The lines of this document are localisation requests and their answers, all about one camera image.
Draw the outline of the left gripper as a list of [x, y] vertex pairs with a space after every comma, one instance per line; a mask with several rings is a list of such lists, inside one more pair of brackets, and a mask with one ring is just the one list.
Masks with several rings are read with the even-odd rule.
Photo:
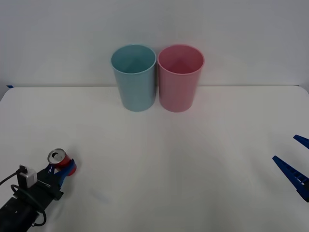
[[63, 192], [61, 186], [66, 177], [75, 173], [77, 166], [74, 159], [61, 171], [55, 165], [48, 164], [45, 169], [36, 172], [34, 169], [25, 168], [17, 174], [18, 185], [11, 186], [14, 196], [30, 204], [34, 208], [47, 208], [53, 201], [59, 200]]

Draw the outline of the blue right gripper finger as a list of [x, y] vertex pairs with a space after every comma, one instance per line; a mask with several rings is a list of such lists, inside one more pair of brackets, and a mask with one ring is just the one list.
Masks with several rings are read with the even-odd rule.
[[301, 143], [303, 146], [305, 146], [306, 148], [309, 148], [309, 139], [299, 136], [299, 135], [295, 135], [293, 138], [299, 143]]
[[273, 161], [287, 177], [287, 179], [295, 187], [297, 193], [306, 201], [309, 202], [309, 178], [303, 175], [301, 172], [294, 169], [292, 166], [274, 156]]

